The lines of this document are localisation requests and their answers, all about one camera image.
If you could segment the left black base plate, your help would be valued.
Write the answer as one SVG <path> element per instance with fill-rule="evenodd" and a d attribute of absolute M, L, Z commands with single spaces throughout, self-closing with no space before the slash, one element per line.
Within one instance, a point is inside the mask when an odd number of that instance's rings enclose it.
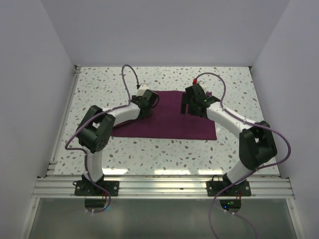
<path fill-rule="evenodd" d="M 75 186 L 75 196 L 106 196 L 104 190 L 96 187 L 88 180 L 78 180 L 74 181 L 72 184 Z M 108 191 L 111 196 L 116 197 L 118 195 L 119 181 L 99 181 L 96 182 L 96 184 Z"/>

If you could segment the left aluminium side rail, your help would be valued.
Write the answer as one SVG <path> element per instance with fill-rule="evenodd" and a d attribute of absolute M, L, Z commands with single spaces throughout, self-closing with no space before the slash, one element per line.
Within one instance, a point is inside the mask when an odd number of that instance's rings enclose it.
<path fill-rule="evenodd" d="M 48 167 L 47 170 L 45 172 L 45 176 L 44 177 L 53 177 L 54 176 L 54 170 L 55 170 L 55 166 L 57 164 L 57 154 L 59 153 L 60 150 L 60 145 L 62 142 L 62 138 L 63 138 L 63 134 L 64 134 L 64 129 L 67 123 L 67 119 L 68 119 L 68 114 L 69 114 L 69 109 L 71 107 L 72 104 L 72 100 L 73 100 L 73 95 L 74 95 L 74 91 L 78 82 L 78 78 L 81 72 L 81 65 L 74 65 L 74 75 L 73 75 L 73 79 L 72 79 L 72 84 L 71 84 L 71 88 L 68 92 L 68 97 L 67 97 L 67 101 L 63 110 L 63 114 L 62 114 L 62 118 L 61 118 L 61 123 L 59 125 L 58 128 L 58 133 L 55 139 L 55 142 L 53 144 L 53 150 L 52 153 L 50 155 L 49 158 L 49 162 L 48 162 Z"/>

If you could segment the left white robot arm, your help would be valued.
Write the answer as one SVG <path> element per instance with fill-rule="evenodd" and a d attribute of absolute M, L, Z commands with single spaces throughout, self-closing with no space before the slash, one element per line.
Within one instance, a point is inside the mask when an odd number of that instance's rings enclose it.
<path fill-rule="evenodd" d="M 84 173 L 75 181 L 75 196 L 117 196 L 119 181 L 105 180 L 102 169 L 102 152 L 107 146 L 114 126 L 143 119 L 151 114 L 160 97 L 151 90 L 133 96 L 129 105 L 103 110 L 93 105 L 79 124 L 76 137 L 84 152 Z"/>

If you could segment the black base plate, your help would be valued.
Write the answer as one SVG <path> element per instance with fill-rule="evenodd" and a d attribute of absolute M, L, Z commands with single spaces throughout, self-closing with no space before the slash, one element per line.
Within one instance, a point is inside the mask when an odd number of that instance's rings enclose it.
<path fill-rule="evenodd" d="M 214 175 L 211 180 L 206 182 L 206 190 L 207 195 L 209 197 L 216 196 L 220 191 L 224 190 L 219 196 L 221 197 L 231 197 L 231 196 L 245 196 L 249 197 L 252 195 L 250 184 L 247 180 L 236 184 L 234 186 L 230 186 L 231 182 L 227 178 L 226 174 L 220 178 L 218 175 Z"/>
<path fill-rule="evenodd" d="M 75 186 L 75 196 L 106 196 L 104 190 L 96 187 L 88 180 L 78 180 L 74 181 L 72 184 Z M 118 195 L 119 181 L 99 181 L 96 182 L 96 184 L 108 191 L 111 196 L 116 197 Z"/>

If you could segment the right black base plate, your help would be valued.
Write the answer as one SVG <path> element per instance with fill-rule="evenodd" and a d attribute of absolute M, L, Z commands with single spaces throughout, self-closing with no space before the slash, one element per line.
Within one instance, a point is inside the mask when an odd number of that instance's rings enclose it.
<path fill-rule="evenodd" d="M 231 196 L 245 196 L 249 197 L 252 195 L 250 184 L 247 180 L 236 184 L 234 186 L 230 186 L 231 182 L 227 178 L 226 174 L 220 178 L 218 175 L 214 175 L 211 180 L 206 182 L 206 190 L 207 195 L 209 197 L 216 196 L 220 191 L 224 190 L 219 196 L 221 197 L 231 197 Z"/>

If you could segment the purple surgical drape cloth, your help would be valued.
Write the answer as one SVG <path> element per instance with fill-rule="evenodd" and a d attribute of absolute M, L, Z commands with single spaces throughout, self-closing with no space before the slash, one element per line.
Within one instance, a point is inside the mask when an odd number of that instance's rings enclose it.
<path fill-rule="evenodd" d="M 181 114 L 181 91 L 156 91 L 159 104 L 144 119 L 113 127 L 114 137 L 142 137 L 185 140 L 217 140 L 215 122 Z"/>

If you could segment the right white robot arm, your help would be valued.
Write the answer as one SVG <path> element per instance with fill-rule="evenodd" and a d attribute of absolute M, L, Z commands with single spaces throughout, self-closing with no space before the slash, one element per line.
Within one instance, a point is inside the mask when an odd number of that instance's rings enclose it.
<path fill-rule="evenodd" d="M 243 190 L 245 196 L 250 196 L 249 184 L 245 177 L 277 155 L 269 124 L 264 120 L 243 120 L 238 114 L 222 106 L 220 99 L 207 96 L 199 84 L 185 89 L 180 112 L 214 121 L 239 140 L 239 161 L 221 180 L 206 183 L 208 196 L 234 196 L 239 190 Z"/>

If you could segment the aluminium mounting rail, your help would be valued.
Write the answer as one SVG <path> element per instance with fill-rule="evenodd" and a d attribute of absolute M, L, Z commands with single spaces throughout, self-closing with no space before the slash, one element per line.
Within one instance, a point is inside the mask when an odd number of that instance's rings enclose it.
<path fill-rule="evenodd" d="M 210 176 L 128 176 L 105 177 L 117 181 L 116 199 L 206 199 Z M 75 181 L 79 177 L 46 177 L 37 179 L 33 198 L 75 198 Z M 234 194 L 237 199 L 292 199 L 294 193 L 288 179 L 252 176 Z"/>

